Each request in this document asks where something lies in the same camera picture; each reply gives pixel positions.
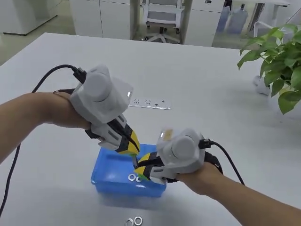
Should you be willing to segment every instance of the water bottle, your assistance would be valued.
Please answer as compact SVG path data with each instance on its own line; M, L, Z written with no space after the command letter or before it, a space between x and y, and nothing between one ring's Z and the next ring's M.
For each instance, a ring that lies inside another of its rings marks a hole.
M230 14L230 6L226 6L222 9L221 17L217 25L217 32L223 32Z
M240 8L234 10L230 19L227 33L240 34L246 23L248 12L244 10L245 5L242 4Z

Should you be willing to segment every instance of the office chair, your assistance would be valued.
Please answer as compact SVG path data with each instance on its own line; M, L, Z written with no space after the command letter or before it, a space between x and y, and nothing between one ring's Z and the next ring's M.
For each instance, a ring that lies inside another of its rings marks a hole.
M155 41L161 39L166 43L166 39L180 44L180 40L170 35L164 34L167 27L176 29L180 33L181 16L184 10L182 0L143 0L143 22L149 27L156 25L160 27L159 33L147 34L146 41Z

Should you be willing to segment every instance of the hand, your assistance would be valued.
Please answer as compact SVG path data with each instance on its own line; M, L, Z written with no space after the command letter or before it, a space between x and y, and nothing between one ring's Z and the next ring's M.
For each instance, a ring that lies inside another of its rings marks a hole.
M90 129L91 124L74 110L70 103L70 94L45 93L45 98L47 104L45 123L68 128Z
M225 178L211 163L205 162L203 167L194 173L179 174L177 179L182 181L197 194L210 196L217 181Z

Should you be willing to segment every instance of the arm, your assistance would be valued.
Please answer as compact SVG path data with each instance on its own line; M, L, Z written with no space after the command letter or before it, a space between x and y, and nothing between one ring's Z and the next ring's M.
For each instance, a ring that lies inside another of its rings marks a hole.
M0 105L0 163L37 126L53 123L89 128L69 102L66 93L30 93Z
M267 197L225 176L210 163L178 179L222 204L243 226L299 226L301 210Z

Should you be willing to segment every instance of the white cabinet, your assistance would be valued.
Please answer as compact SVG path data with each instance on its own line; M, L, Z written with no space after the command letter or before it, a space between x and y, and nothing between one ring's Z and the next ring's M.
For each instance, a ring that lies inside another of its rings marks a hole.
M0 33L28 34L56 16L58 0L0 0Z
M102 37L102 21L97 0L70 0L77 35Z
M220 17L221 13L191 10L185 45L211 47Z
M100 2L103 37L131 39L130 4Z
M208 12L222 12L224 0L193 0L191 9Z

